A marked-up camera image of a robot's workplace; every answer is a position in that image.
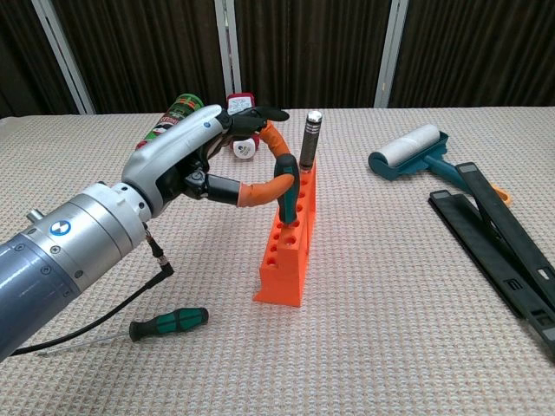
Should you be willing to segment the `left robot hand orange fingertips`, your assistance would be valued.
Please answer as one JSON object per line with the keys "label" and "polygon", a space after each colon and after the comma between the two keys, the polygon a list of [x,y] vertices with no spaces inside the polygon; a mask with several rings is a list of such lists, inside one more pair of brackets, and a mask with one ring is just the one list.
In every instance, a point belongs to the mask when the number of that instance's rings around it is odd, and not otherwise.
{"label": "left robot hand orange fingertips", "polygon": [[237,207],[267,204],[298,185],[295,167],[269,182],[246,185],[209,174],[209,159],[233,139],[256,133],[277,161],[292,162],[283,137],[271,124],[288,118],[275,107],[250,107],[235,114],[219,105],[202,107],[135,150],[123,169],[122,181],[146,200],[154,218],[181,194]]}

